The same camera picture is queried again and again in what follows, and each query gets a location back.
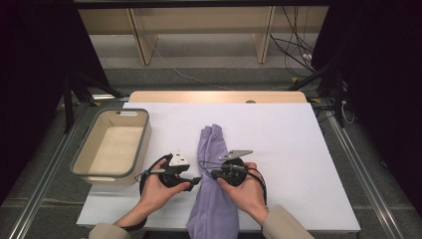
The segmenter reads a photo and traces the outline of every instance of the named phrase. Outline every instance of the hand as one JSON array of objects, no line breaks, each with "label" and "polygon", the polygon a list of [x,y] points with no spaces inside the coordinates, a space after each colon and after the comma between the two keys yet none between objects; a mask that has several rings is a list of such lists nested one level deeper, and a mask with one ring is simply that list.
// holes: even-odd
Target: hand
[{"label": "hand", "polygon": [[[159,169],[165,159],[154,166]],[[132,226],[143,221],[149,214],[160,209],[175,194],[183,191],[190,186],[189,182],[180,183],[174,187],[164,186],[158,178],[158,175],[151,174],[146,178],[145,185],[137,204],[124,216],[114,222],[119,227]]]},{"label": "hand", "polygon": [[[245,162],[245,165],[248,168],[257,169],[257,164],[254,162]],[[256,170],[249,170],[249,172],[262,179]],[[239,209],[248,213],[258,224],[263,225],[268,209],[264,201],[264,190],[255,178],[248,175],[237,187],[230,185],[222,178],[217,178],[217,182],[229,193]]]}]

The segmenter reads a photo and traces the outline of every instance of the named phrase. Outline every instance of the white tabletop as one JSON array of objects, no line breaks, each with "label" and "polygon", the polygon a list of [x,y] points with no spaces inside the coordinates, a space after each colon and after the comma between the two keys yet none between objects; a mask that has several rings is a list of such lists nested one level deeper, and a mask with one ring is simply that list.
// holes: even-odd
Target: white tabletop
[{"label": "white tabletop", "polygon": [[[311,105],[126,103],[124,107],[143,108],[150,114],[152,133],[142,170],[164,154],[179,151],[191,164],[181,176],[199,175],[200,131],[217,123],[229,150],[254,150],[242,159],[257,162],[267,182],[269,208],[283,205],[310,231],[360,230]],[[185,230],[198,189],[171,198],[148,217],[145,229]],[[138,198],[138,184],[93,185],[77,223],[113,223]],[[239,211],[239,215],[241,231],[260,230],[247,214]]]}]

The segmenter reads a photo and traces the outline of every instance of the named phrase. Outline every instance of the beige sleeve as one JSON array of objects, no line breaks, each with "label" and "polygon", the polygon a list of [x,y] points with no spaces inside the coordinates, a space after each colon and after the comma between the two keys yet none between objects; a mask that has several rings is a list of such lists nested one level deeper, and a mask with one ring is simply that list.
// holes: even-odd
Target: beige sleeve
[{"label": "beige sleeve", "polygon": [[130,235],[112,224],[99,223],[90,232],[90,239],[130,239]]},{"label": "beige sleeve", "polygon": [[314,238],[302,224],[280,205],[274,206],[263,224],[267,239],[311,239]]}]

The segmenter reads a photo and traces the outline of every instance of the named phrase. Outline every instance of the purple cloth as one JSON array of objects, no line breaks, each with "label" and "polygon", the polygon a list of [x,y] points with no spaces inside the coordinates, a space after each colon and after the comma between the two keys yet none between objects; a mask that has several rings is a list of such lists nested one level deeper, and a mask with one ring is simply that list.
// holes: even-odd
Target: purple cloth
[{"label": "purple cloth", "polygon": [[[198,160],[221,164],[220,156],[227,154],[223,130],[217,125],[201,130]],[[216,165],[205,163],[205,167]],[[201,187],[186,225],[192,239],[236,239],[239,233],[238,208],[232,198],[211,176],[212,169],[200,168]]]}]

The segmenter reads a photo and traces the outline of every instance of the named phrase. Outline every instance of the beige plastic bin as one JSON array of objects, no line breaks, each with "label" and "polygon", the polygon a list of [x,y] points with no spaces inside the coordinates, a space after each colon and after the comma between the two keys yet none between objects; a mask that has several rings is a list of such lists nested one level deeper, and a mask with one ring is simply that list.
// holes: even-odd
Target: beige plastic bin
[{"label": "beige plastic bin", "polygon": [[104,109],[91,124],[71,171],[92,184],[133,184],[150,136],[146,110]]}]

